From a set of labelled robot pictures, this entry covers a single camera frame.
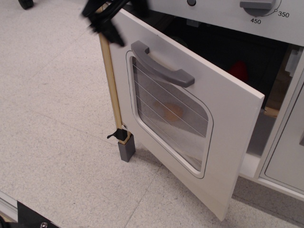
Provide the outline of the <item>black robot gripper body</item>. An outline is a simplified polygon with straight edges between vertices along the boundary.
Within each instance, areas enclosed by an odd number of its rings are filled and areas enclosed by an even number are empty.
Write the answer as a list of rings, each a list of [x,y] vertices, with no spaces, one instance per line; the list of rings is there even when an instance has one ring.
[[[97,12],[108,2],[110,5],[107,9]],[[91,22],[90,27],[94,32],[102,32],[102,26],[108,20],[111,21],[116,13],[128,2],[129,0],[88,0],[81,15],[89,19]]]

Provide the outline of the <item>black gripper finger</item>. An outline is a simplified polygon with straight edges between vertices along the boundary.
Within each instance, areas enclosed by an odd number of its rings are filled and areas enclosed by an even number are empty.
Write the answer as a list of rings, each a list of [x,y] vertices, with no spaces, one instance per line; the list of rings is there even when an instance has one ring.
[[[138,16],[149,16],[149,3],[147,0],[132,0],[132,6]]]
[[[111,20],[104,20],[100,25],[100,33],[110,42],[118,44],[121,47],[125,46],[118,30]]]

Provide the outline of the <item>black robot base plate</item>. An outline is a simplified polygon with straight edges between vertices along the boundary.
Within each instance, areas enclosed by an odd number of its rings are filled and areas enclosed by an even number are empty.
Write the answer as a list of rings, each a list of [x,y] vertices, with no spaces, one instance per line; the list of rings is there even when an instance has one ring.
[[[17,201],[18,223],[27,228],[59,228],[57,224]]]

